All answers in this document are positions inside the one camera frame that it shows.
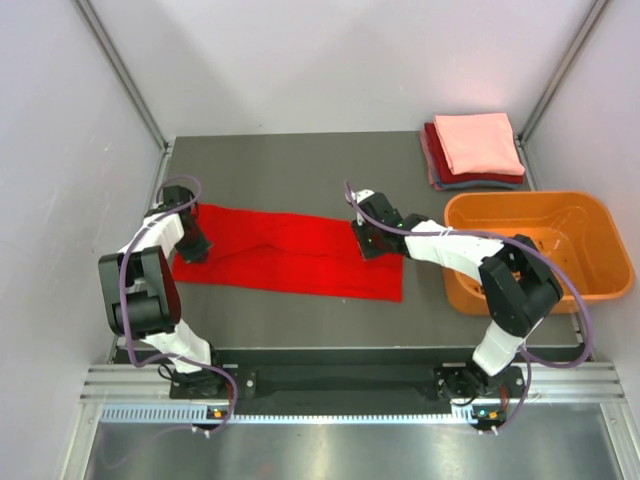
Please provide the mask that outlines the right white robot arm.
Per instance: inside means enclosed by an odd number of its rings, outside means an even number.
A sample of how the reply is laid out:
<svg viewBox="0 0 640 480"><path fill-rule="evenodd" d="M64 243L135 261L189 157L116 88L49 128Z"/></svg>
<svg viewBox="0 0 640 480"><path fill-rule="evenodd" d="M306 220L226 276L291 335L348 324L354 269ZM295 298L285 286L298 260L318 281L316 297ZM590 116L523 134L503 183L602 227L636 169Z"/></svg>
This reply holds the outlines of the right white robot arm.
<svg viewBox="0 0 640 480"><path fill-rule="evenodd" d="M479 283L491 323L460 376L474 393L492 394L518 350L564 295L533 241L523 235L463 235L427 216L403 217L373 190L348 189L345 197L356 211L351 228L363 258L398 254Z"/></svg>

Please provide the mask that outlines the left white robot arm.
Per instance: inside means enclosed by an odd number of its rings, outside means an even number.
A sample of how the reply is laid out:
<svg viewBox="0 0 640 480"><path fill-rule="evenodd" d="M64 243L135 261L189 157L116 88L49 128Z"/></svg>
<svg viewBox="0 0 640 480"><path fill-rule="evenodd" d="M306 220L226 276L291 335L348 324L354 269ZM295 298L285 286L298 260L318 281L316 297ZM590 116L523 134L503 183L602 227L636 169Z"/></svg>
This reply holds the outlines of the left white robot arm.
<svg viewBox="0 0 640 480"><path fill-rule="evenodd" d="M211 243L197 223L196 195L180 185L163 186L133 239L98 262L106 318L111 331L129 343L141 341L163 356L159 375L176 398L212 398L226 387L211 344L182 318L169 260L207 260Z"/></svg>

